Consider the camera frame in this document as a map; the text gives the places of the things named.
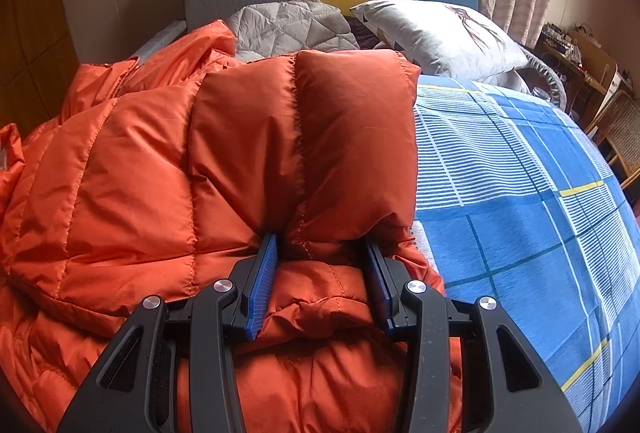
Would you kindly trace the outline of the orange down puffer jacket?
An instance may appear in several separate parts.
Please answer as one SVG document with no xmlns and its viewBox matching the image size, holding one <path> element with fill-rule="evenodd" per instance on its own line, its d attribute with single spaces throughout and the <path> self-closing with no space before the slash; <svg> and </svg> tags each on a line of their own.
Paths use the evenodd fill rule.
<svg viewBox="0 0 640 433">
<path fill-rule="evenodd" d="M 410 231 L 418 79 L 391 50 L 242 63 L 215 22 L 82 66 L 56 118 L 4 126 L 1 368 L 40 427 L 144 297 L 193 297 L 274 233 L 264 327 L 234 351 L 247 430 L 392 431 L 405 350 L 372 323 L 356 243 L 444 286 Z"/>
</svg>

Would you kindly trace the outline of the blue plaid bed sheet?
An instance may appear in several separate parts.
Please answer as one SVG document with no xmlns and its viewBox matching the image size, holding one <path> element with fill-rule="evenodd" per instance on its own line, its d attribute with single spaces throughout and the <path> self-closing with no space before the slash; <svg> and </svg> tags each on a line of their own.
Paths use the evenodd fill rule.
<svg viewBox="0 0 640 433">
<path fill-rule="evenodd" d="M 494 297 L 587 432 L 639 373 L 639 227 L 588 136 L 540 98 L 421 76 L 413 233 L 448 297 Z"/>
</svg>

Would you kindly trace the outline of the wooden rattan chair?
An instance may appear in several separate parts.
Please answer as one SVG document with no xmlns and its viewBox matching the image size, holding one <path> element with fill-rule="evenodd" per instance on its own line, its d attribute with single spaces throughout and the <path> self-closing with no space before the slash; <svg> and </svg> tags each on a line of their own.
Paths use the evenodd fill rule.
<svg viewBox="0 0 640 433">
<path fill-rule="evenodd" d="M 639 183 L 640 110 L 629 94 L 617 91 L 590 123 L 587 133 L 623 190 Z"/>
</svg>

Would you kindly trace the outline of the wooden desk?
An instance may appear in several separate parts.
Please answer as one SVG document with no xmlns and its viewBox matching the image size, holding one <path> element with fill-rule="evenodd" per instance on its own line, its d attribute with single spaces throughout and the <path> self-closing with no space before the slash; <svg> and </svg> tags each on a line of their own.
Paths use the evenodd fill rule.
<svg viewBox="0 0 640 433">
<path fill-rule="evenodd" d="M 536 54 L 563 83 L 566 93 L 564 112 L 585 129 L 604 100 L 605 88 L 585 65 L 576 62 L 576 56 L 570 57 L 577 50 L 574 43 L 555 38 L 549 31 L 543 31 L 535 45 Z"/>
</svg>

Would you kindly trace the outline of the white printed pillow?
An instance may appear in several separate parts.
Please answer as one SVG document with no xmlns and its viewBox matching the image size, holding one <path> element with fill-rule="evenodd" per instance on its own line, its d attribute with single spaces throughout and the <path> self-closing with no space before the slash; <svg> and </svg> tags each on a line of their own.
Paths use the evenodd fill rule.
<svg viewBox="0 0 640 433">
<path fill-rule="evenodd" d="M 489 18 L 435 1 L 371 0 L 350 8 L 381 41 L 429 76 L 482 81 L 525 67 L 525 52 Z"/>
</svg>

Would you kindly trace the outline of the grey bed side rail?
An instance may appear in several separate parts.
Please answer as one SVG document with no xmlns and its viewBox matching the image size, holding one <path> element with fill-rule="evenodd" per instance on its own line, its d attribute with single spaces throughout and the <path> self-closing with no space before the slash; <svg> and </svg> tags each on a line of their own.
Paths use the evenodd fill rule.
<svg viewBox="0 0 640 433">
<path fill-rule="evenodd" d="M 144 45 L 140 46 L 137 51 L 134 51 L 131 54 L 131 58 L 137 58 L 138 64 L 143 65 L 157 52 L 160 52 L 162 49 L 167 48 L 172 42 L 180 39 L 186 33 L 186 28 L 188 28 L 188 25 L 184 19 L 174 20 L 164 29 L 154 34 L 154 36 L 145 42 Z"/>
</svg>

